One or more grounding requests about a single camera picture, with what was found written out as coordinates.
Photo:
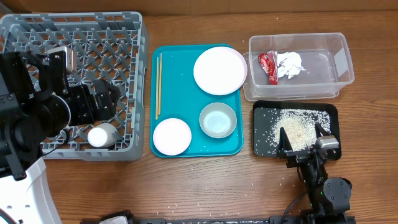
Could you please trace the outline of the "grey dish rack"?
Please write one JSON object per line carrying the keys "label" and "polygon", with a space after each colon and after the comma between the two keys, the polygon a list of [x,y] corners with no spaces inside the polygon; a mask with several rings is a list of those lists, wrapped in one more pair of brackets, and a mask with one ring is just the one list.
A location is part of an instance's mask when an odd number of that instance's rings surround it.
{"label": "grey dish rack", "polygon": [[1,52],[44,53],[59,46],[77,54],[77,71],[70,86],[106,80],[119,88],[116,114],[107,122],[116,129],[116,143],[93,148],[88,142],[92,124],[66,128],[46,139],[41,148],[48,159],[133,161],[144,145],[144,76],[148,66],[149,35],[138,12],[8,14],[1,18]]}

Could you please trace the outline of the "white cup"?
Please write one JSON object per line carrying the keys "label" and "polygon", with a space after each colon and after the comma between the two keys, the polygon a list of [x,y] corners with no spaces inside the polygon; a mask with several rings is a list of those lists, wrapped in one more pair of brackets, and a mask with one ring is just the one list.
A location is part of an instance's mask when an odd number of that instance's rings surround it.
{"label": "white cup", "polygon": [[103,123],[95,126],[88,133],[88,142],[93,147],[110,147],[117,142],[114,133],[117,131],[116,127],[109,123]]}

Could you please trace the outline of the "black tray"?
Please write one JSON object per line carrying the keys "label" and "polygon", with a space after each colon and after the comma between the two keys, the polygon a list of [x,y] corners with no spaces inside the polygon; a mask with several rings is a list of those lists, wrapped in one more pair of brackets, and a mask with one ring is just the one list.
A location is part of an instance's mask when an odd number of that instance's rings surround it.
{"label": "black tray", "polygon": [[330,131],[337,140],[340,140],[340,127],[338,121],[338,111],[335,106],[324,103],[301,103],[301,102],[277,102],[277,101],[257,101],[253,105],[253,113],[256,108],[277,108],[277,109],[301,109],[301,110],[317,110],[326,111],[330,115]]}

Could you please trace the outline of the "grey bowl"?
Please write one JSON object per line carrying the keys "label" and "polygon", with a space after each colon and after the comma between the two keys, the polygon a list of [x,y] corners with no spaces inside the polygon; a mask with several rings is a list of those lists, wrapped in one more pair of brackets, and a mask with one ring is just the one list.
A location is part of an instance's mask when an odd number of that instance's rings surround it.
{"label": "grey bowl", "polygon": [[210,103],[199,117],[201,130],[211,138],[228,137],[236,128],[237,117],[234,110],[225,103]]}

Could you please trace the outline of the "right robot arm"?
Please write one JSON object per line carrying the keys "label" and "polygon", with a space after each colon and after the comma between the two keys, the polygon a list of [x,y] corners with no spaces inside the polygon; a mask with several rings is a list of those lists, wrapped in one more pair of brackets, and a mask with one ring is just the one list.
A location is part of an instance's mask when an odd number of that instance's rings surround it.
{"label": "right robot arm", "polygon": [[[284,128],[280,128],[277,158],[287,159],[288,168],[296,168],[305,185],[305,191],[274,220],[279,223],[331,223],[354,224],[354,216],[348,216],[352,183],[341,177],[329,177],[325,163],[331,159],[330,152],[339,148],[337,138],[315,124],[317,140],[315,144],[302,151],[294,151]],[[307,196],[311,208],[300,212],[298,216],[288,216],[290,209],[304,196]]]}

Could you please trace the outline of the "large white plate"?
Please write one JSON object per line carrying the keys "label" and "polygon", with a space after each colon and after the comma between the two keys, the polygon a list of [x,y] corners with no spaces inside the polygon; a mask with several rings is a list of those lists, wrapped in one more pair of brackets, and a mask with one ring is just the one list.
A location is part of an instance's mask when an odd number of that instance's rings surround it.
{"label": "large white plate", "polygon": [[231,47],[212,47],[195,61],[196,84],[211,95],[228,95],[242,86],[248,74],[243,56]]}

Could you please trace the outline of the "teal serving tray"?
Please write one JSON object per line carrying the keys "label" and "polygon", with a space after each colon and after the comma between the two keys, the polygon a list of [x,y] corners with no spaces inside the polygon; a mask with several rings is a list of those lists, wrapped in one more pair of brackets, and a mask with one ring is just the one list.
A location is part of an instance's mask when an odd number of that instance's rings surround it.
{"label": "teal serving tray", "polygon": [[[152,78],[150,94],[150,133],[163,120],[177,118],[186,122],[192,132],[188,148],[178,157],[232,156],[244,145],[243,118],[240,91],[215,96],[204,92],[194,81],[193,67],[204,51],[215,44],[166,45],[152,54]],[[162,63],[162,94],[160,116],[155,117],[157,63]],[[236,116],[237,125],[232,134],[225,138],[212,138],[200,127],[200,113],[210,103],[225,103]]]}

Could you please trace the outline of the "pile of rice grains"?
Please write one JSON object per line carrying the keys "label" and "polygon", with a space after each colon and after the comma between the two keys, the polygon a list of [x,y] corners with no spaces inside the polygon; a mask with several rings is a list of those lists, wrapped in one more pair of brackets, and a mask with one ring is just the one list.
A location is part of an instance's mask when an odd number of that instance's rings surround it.
{"label": "pile of rice grains", "polygon": [[330,131],[330,115],[326,111],[256,108],[253,118],[253,150],[262,157],[276,156],[280,128],[284,128],[294,151],[302,151],[315,143],[315,124]]}

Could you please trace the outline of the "white napkin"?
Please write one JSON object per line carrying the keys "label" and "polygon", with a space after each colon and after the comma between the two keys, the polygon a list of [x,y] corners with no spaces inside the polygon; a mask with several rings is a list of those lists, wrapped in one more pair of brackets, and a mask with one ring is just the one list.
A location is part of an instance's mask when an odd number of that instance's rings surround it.
{"label": "white napkin", "polygon": [[302,67],[301,56],[296,52],[277,53],[277,78],[292,77],[305,69]]}

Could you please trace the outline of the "small white pink bowl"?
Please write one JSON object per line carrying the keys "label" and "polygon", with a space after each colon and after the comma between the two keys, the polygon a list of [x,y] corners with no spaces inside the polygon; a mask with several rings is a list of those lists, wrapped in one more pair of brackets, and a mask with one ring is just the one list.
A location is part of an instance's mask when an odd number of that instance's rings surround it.
{"label": "small white pink bowl", "polygon": [[176,156],[188,149],[192,141],[192,132],[186,122],[169,118],[155,127],[152,140],[159,152],[166,156]]}

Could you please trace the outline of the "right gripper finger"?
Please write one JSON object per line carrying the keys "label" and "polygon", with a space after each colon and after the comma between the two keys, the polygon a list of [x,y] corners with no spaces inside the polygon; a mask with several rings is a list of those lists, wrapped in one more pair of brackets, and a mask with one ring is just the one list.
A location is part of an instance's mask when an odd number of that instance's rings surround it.
{"label": "right gripper finger", "polygon": [[323,129],[320,123],[315,123],[315,133],[317,137],[329,136],[330,133]]}
{"label": "right gripper finger", "polygon": [[287,133],[285,132],[285,129],[281,127],[279,129],[279,145],[277,152],[278,153],[287,153],[287,152],[292,152],[292,146],[290,144],[289,138],[287,136]]}

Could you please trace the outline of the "red snack wrapper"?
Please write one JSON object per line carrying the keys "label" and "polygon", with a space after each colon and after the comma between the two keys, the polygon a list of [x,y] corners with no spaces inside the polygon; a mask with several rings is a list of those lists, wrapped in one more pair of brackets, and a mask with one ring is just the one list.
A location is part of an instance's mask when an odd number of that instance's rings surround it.
{"label": "red snack wrapper", "polygon": [[276,59],[277,59],[277,53],[273,50],[268,52],[263,52],[258,56],[258,61],[260,63],[260,66],[268,75],[269,83],[271,85],[278,84]]}

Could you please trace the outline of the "left wooden chopstick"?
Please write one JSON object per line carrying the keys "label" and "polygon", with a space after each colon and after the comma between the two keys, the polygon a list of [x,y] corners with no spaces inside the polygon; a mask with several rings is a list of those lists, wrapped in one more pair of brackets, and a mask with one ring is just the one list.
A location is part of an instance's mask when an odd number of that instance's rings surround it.
{"label": "left wooden chopstick", "polygon": [[156,86],[155,86],[155,120],[159,117],[159,58],[156,63]]}

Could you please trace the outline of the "clear plastic bin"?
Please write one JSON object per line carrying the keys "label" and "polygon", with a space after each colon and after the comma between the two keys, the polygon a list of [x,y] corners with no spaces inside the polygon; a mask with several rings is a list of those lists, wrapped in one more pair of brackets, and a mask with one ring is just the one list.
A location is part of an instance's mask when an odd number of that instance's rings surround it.
{"label": "clear plastic bin", "polygon": [[[297,53],[303,70],[292,78],[279,78],[277,85],[270,84],[258,56],[271,50],[279,55]],[[338,32],[255,35],[249,39],[249,51],[243,57],[248,65],[243,84],[248,101],[334,98],[354,82],[348,44]]]}

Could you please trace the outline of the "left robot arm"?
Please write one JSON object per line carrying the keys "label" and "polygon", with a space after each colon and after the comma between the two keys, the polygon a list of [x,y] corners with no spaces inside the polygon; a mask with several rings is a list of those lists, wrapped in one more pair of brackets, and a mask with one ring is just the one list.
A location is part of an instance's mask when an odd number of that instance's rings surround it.
{"label": "left robot arm", "polygon": [[60,223],[40,144],[69,126],[111,119],[121,95],[106,80],[70,86],[76,53],[1,54],[1,223]]}

